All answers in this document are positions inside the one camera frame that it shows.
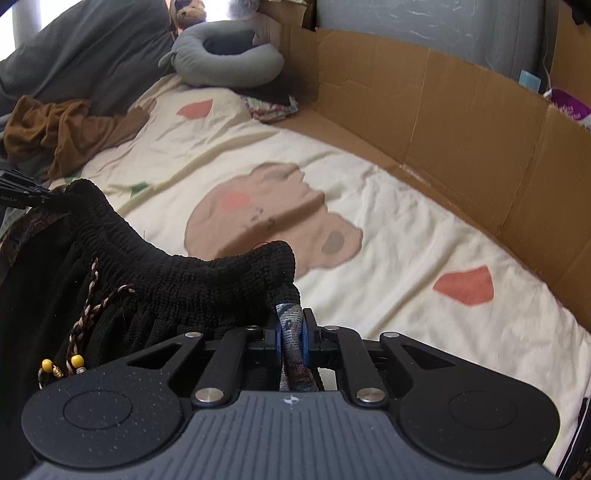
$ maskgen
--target gray textured surface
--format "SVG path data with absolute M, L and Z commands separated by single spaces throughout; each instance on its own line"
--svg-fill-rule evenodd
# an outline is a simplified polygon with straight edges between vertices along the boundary
M 551 480 L 539 465 L 486 480 Z M 243 392 L 221 410 L 202 410 L 164 452 L 109 472 L 72 472 L 43 464 L 29 480 L 408 479 L 481 477 L 426 459 L 383 412 L 360 410 L 339 392 Z
M 536 73 L 543 0 L 317 0 L 318 24 L 424 45 L 515 80 Z

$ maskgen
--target cardboard flap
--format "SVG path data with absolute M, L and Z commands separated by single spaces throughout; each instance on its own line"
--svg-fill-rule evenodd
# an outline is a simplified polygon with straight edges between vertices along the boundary
M 319 29 L 322 115 L 400 163 L 417 116 L 428 50 L 410 43 Z
M 497 235 L 547 107 L 509 78 L 430 51 L 406 163 Z
M 288 28 L 281 52 L 286 58 L 282 75 L 293 86 L 298 98 L 315 101 L 318 97 L 318 49 L 316 34 L 302 28 Z
M 590 159 L 590 132 L 548 108 L 500 239 L 551 288 L 591 238 Z
M 573 21 L 573 11 L 560 2 L 556 47 L 550 74 L 552 86 L 591 106 L 591 27 Z
M 575 316 L 577 322 L 591 330 L 591 241 L 569 267 L 552 292 Z
M 282 25 L 290 27 L 302 27 L 306 15 L 307 4 L 295 2 L 261 0 L 258 11 L 278 21 Z

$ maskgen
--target patterned cloth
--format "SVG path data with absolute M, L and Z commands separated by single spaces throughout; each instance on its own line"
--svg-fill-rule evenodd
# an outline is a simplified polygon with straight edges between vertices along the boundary
M 58 187 L 54 191 L 61 192 L 64 187 Z M 25 210 L 7 209 L 7 216 L 2 224 L 2 234 L 0 235 L 0 286 L 6 279 L 8 270 L 17 260 L 17 255 L 23 246 L 36 234 L 65 215 L 65 213 L 55 212 L 46 206 L 33 208 L 27 213 Z
M 283 368 L 280 391 L 318 392 L 312 372 L 304 366 L 301 352 L 301 325 L 304 312 L 295 303 L 277 305 L 277 315 L 281 323 L 281 352 Z
M 259 120 L 264 124 L 270 124 L 271 122 L 278 122 L 283 120 L 286 116 L 293 115 L 298 111 L 298 105 L 296 99 L 291 95 L 290 105 L 281 105 L 280 103 L 269 103 L 264 102 L 253 97 L 241 95 L 241 98 L 246 103 L 246 107 L 254 120 Z
M 591 462 L 581 463 L 579 469 L 570 477 L 570 480 L 590 480 L 591 479 Z
M 4 219 L 2 219 L 2 206 L 0 205 L 0 245 L 2 245 L 2 239 L 4 235 L 8 233 L 10 227 L 16 222 L 20 217 L 25 215 L 27 210 L 19 210 L 17 208 L 6 208 L 4 213 Z

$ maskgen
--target yellow bead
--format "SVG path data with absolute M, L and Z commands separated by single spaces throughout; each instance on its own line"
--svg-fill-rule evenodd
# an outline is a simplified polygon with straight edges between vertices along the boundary
M 84 366 L 84 359 L 82 358 L 82 355 L 74 355 L 70 361 L 72 362 L 72 366 L 74 368 L 80 368 Z
M 46 358 L 43 360 L 43 362 L 41 362 L 41 368 L 46 374 L 50 374 L 53 370 L 53 362 Z

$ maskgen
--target brown bear print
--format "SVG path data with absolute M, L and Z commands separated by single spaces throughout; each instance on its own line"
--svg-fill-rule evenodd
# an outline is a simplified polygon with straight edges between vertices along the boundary
M 304 181 L 295 164 L 264 163 L 211 190 L 185 230 L 192 257 L 213 260 L 283 240 L 295 255 L 295 277 L 333 268 L 361 250 L 363 231 L 328 211 L 324 193 Z

